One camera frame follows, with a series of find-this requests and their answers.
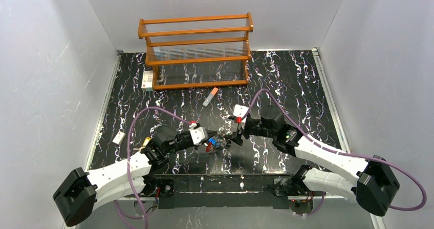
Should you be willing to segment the blue key tag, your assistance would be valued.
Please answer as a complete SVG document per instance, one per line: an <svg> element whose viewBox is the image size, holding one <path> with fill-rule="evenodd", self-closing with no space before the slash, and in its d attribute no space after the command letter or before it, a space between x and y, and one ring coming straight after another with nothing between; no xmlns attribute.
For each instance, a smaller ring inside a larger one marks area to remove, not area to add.
<svg viewBox="0 0 434 229"><path fill-rule="evenodd" d="M208 140L208 144L213 146L213 147L216 147L218 145L218 141L216 139L210 138Z"/></svg>

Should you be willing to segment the red white keyring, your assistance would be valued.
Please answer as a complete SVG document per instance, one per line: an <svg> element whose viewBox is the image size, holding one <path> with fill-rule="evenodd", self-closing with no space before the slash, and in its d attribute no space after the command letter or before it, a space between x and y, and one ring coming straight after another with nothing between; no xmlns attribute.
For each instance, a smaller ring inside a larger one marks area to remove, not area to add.
<svg viewBox="0 0 434 229"><path fill-rule="evenodd" d="M232 141L225 136L223 133L218 133L213 137L210 137L206 142L206 153L211 153L228 148Z"/></svg>

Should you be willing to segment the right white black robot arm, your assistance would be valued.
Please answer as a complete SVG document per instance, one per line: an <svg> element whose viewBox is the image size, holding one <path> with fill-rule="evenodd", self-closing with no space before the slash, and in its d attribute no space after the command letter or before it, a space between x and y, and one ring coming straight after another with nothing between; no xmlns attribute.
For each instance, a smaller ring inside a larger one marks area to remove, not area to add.
<svg viewBox="0 0 434 229"><path fill-rule="evenodd" d="M284 154L313 162L325 171L301 166L291 177L294 192L320 191L355 200L367 212L384 216L396 196L400 183L380 156L351 157L349 153L314 139L286 122L280 110L265 109L261 117L250 116L249 108L235 105L229 117L237 130L228 139L238 145L250 136L272 139L273 146Z"/></svg>

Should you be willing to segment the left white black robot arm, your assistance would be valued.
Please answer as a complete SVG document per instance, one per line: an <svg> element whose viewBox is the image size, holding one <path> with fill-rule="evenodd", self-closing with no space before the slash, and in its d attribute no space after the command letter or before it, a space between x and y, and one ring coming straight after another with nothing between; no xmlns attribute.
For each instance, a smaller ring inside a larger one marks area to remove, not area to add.
<svg viewBox="0 0 434 229"><path fill-rule="evenodd" d="M90 171L73 169L53 194L66 226L80 224L106 203L142 192L150 186L145 177L168 163L171 153L198 147L217 134L204 127L178 133L162 126L130 159Z"/></svg>

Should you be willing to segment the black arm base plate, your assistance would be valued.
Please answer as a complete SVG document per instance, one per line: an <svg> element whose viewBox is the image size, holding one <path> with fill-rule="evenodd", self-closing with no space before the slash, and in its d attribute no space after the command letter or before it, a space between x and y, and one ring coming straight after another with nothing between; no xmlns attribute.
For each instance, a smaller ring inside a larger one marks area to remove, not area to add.
<svg viewBox="0 0 434 229"><path fill-rule="evenodd" d="M303 191L282 174L156 174L144 179L139 196L160 209L184 207L271 207L297 214L313 211L319 193Z"/></svg>

